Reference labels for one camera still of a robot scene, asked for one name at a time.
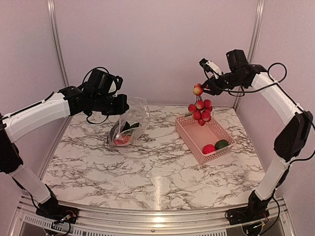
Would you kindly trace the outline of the dark purple eggplant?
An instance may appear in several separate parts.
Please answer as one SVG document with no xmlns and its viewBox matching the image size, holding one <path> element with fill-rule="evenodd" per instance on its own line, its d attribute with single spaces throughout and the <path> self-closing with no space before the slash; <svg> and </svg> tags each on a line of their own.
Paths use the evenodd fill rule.
<svg viewBox="0 0 315 236">
<path fill-rule="evenodd" d="M 120 120 L 117 120 L 114 126 L 111 128 L 111 130 L 107 134 L 107 144 L 110 144 L 111 142 L 113 142 L 117 134 L 120 134 L 121 132 L 128 129 L 130 129 L 130 124 L 127 121 L 121 122 Z"/>
</svg>

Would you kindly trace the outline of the clear zip top bag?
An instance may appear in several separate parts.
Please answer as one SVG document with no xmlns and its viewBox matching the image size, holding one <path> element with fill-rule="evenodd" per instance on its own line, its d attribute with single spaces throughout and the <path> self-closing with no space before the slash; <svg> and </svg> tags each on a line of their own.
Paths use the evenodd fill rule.
<svg viewBox="0 0 315 236">
<path fill-rule="evenodd" d="M 119 118 L 117 120 L 120 120 L 121 122 L 127 121 L 130 124 L 130 126 L 139 122 L 140 126 L 137 128 L 125 130 L 121 132 L 120 134 L 117 134 L 114 140 L 121 136 L 129 135 L 131 136 L 129 145 L 131 145 L 141 135 L 144 134 L 144 132 L 146 131 L 146 128 L 148 127 L 150 123 L 151 115 L 150 115 L 150 110 L 149 110 L 146 98 L 129 97 L 127 99 L 127 103 L 129 105 L 129 109 L 124 114 L 119 115 Z M 111 142 L 108 145 L 116 146 L 114 145 L 114 142 Z"/>
</svg>

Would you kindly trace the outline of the red yellow lychee bunch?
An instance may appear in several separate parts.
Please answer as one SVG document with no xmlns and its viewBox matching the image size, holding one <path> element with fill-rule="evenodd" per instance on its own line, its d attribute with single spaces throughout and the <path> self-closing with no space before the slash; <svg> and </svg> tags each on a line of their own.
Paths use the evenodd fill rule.
<svg viewBox="0 0 315 236">
<path fill-rule="evenodd" d="M 213 110 L 212 101 L 202 98 L 204 91 L 201 84 L 195 84 L 193 94 L 196 96 L 196 101 L 194 104 L 188 105 L 189 114 L 200 126 L 204 126 L 211 121 L 211 112 Z"/>
</svg>

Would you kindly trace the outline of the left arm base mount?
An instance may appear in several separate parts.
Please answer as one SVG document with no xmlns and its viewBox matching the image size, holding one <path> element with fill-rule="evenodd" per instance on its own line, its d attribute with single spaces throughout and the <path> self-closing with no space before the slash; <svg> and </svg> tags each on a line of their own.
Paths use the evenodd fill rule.
<svg viewBox="0 0 315 236">
<path fill-rule="evenodd" d="M 45 218 L 54 219 L 58 223 L 61 222 L 62 218 L 69 215 L 70 218 L 68 221 L 71 224 L 75 224 L 79 210 L 75 207 L 60 205 L 56 195 L 52 192 L 48 185 L 46 185 L 46 187 L 49 190 L 50 198 L 43 204 L 38 203 L 36 214 Z"/>
</svg>

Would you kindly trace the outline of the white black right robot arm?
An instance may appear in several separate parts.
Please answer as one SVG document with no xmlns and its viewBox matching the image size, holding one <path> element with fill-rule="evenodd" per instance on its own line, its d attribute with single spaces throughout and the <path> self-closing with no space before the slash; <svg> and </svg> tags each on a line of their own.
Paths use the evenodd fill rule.
<svg viewBox="0 0 315 236">
<path fill-rule="evenodd" d="M 298 155 L 314 126 L 313 115 L 303 110 L 262 65 L 236 62 L 230 65 L 230 72 L 223 73 L 212 61 L 203 59 L 199 64 L 205 74 L 213 74 L 202 85 L 206 93 L 219 95 L 223 91 L 234 93 L 235 87 L 252 87 L 246 93 L 261 93 L 282 120 L 283 130 L 274 141 L 276 157 L 271 161 L 262 182 L 251 194 L 251 204 L 244 209 L 244 216 L 248 220 L 255 220 L 263 212 L 261 203 L 270 201 L 291 165 L 300 161 Z"/>
</svg>

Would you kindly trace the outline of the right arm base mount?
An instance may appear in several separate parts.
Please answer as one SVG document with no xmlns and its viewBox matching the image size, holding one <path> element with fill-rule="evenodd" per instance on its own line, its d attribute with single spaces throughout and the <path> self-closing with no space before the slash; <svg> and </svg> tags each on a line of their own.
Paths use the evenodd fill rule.
<svg viewBox="0 0 315 236">
<path fill-rule="evenodd" d="M 268 203 L 267 200 L 261 201 L 260 199 L 251 199 L 247 206 L 228 209 L 224 216 L 229 221 L 230 225 L 259 220 L 265 216 L 269 216 L 269 211 L 267 209 Z"/>
</svg>

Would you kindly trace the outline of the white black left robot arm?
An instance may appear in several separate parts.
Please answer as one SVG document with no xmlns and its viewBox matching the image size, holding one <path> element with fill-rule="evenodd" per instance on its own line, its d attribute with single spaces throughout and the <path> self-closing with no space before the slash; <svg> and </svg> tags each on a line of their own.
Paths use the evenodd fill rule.
<svg viewBox="0 0 315 236">
<path fill-rule="evenodd" d="M 15 143 L 28 133 L 61 118 L 100 112 L 109 117 L 128 109 L 127 95 L 117 94 L 123 79 L 103 67 L 90 70 L 83 83 L 51 93 L 47 98 L 0 118 L 0 170 L 28 191 L 52 219 L 62 215 L 62 207 L 52 191 L 29 169 Z"/>
</svg>

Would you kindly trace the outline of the pink perforated plastic basket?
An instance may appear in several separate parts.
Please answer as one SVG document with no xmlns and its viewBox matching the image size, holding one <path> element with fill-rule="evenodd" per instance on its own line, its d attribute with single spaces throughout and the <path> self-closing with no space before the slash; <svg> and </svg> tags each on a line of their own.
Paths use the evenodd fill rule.
<svg viewBox="0 0 315 236">
<path fill-rule="evenodd" d="M 201 126 L 192 118 L 180 116 L 175 118 L 175 129 L 187 145 L 199 164 L 204 164 L 231 151 L 236 141 L 214 118 Z M 208 154 L 202 152 L 204 146 L 215 145 L 220 140 L 226 140 L 228 145 Z"/>
</svg>

